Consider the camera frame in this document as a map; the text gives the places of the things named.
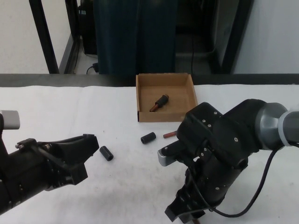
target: black metal frame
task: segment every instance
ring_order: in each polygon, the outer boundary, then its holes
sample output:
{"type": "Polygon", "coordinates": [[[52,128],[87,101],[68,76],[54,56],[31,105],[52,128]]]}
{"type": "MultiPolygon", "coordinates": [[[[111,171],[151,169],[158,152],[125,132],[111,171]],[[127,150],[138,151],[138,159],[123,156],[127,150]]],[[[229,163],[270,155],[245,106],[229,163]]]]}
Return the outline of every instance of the black metal frame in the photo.
{"type": "MultiPolygon", "coordinates": [[[[59,67],[57,65],[51,37],[49,34],[48,25],[43,10],[42,0],[29,0],[29,3],[36,23],[36,29],[40,38],[49,73],[72,74],[74,71],[76,61],[75,52],[79,50],[78,48],[80,42],[79,14],[77,1],[65,0],[68,19],[71,28],[71,35],[65,48],[65,52],[59,67]]],[[[207,51],[212,51],[214,49],[210,29],[213,23],[214,9],[216,3],[217,0],[208,0],[205,1],[205,4],[203,6],[203,33],[205,43],[207,46],[207,51]]],[[[212,57],[209,59],[209,64],[212,73],[231,73],[240,43],[242,41],[243,33],[250,14],[252,3],[253,0],[239,0],[237,12],[235,15],[234,23],[232,26],[230,38],[228,41],[222,64],[220,64],[216,54],[213,54],[212,57]]]]}
{"type": "Polygon", "coordinates": [[[36,24],[38,36],[42,45],[43,54],[50,74],[70,74],[75,68],[75,52],[79,50],[79,14],[76,0],[65,0],[66,10],[69,18],[71,35],[58,67],[42,0],[29,0],[32,15],[36,24]]]}
{"type": "MultiPolygon", "coordinates": [[[[242,75],[201,75],[193,76],[194,85],[222,84],[299,84],[299,74],[242,74],[242,75]]],[[[0,74],[0,87],[24,86],[135,86],[136,78],[113,75],[38,75],[38,74],[0,74]]]]}
{"type": "MultiPolygon", "coordinates": [[[[214,74],[230,74],[235,64],[235,59],[238,54],[240,44],[242,42],[243,34],[250,16],[251,8],[254,0],[239,0],[236,11],[234,23],[229,36],[225,55],[222,64],[219,62],[217,53],[214,53],[209,60],[210,68],[214,74]]],[[[212,51],[214,49],[213,37],[211,34],[211,27],[213,23],[214,9],[217,0],[208,0],[204,4],[204,24],[203,34],[206,43],[206,50],[212,51]]]]}

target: black tube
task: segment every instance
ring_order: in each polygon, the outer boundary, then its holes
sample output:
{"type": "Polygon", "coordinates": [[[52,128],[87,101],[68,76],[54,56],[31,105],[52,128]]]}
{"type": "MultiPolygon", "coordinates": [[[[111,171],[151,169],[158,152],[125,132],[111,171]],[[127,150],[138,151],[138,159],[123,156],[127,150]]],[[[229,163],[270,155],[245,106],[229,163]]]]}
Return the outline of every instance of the black tube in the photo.
{"type": "Polygon", "coordinates": [[[143,144],[147,144],[155,139],[156,139],[156,134],[152,132],[152,133],[149,133],[149,134],[141,137],[141,142],[143,144]]]}
{"type": "Polygon", "coordinates": [[[100,148],[100,152],[106,158],[107,161],[111,161],[114,157],[113,154],[109,151],[109,149],[106,146],[102,146],[100,148]]]}
{"type": "Polygon", "coordinates": [[[161,108],[162,106],[167,104],[168,99],[169,99],[169,96],[165,94],[159,100],[157,100],[155,104],[158,104],[159,108],[161,108]]]}

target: cardboard box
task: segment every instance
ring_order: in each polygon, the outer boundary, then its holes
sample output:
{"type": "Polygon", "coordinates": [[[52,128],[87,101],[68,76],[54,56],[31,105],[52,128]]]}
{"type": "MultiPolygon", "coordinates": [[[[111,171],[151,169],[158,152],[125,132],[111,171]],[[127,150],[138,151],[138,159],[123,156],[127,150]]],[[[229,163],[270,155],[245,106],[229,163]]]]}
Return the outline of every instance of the cardboard box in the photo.
{"type": "Polygon", "coordinates": [[[137,116],[139,122],[182,121],[197,106],[191,75],[187,73],[139,74],[136,76],[137,116]],[[155,102],[167,94],[169,101],[156,112],[155,102]]]}

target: white fabric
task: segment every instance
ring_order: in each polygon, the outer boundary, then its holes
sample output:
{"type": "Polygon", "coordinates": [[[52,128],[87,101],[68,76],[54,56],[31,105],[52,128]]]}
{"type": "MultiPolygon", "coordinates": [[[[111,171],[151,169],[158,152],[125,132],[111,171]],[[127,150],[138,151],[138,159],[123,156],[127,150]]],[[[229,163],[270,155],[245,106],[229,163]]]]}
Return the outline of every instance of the white fabric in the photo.
{"type": "MultiPolygon", "coordinates": [[[[225,113],[248,98],[297,103],[296,85],[196,86],[201,102],[225,113]]],[[[85,164],[89,177],[77,186],[42,192],[0,216],[1,224],[170,224],[164,214],[185,180],[186,167],[178,162],[162,167],[157,151],[175,141],[162,135],[179,123],[138,123],[135,88],[25,87],[0,88],[0,109],[18,110],[20,130],[7,130],[8,151],[27,138],[62,140],[92,133],[114,159],[100,152],[85,164]],[[143,145],[140,137],[154,131],[157,139],[143,145]]],[[[260,182],[269,151],[249,158],[249,166],[228,191],[219,210],[237,213],[249,203],[260,182]]],[[[207,212],[202,224],[296,224],[299,220],[299,150],[286,147],[273,159],[259,198],[241,218],[207,212]]]]}

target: black pole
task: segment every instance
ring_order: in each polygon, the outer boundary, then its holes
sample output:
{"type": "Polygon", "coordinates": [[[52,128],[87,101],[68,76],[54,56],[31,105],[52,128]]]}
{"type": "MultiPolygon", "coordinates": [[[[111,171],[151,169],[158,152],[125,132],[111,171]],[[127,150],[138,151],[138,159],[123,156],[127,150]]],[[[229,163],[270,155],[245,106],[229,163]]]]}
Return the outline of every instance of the black pole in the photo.
{"type": "Polygon", "coordinates": [[[79,12],[77,0],[65,0],[66,11],[69,18],[71,35],[74,40],[79,37],[79,12]]]}
{"type": "Polygon", "coordinates": [[[50,74],[59,74],[59,69],[43,10],[42,0],[29,0],[33,18],[36,24],[39,40],[42,45],[43,54],[46,59],[50,74]]]}
{"type": "Polygon", "coordinates": [[[254,0],[239,0],[232,31],[222,62],[222,72],[232,72],[254,0]]]}

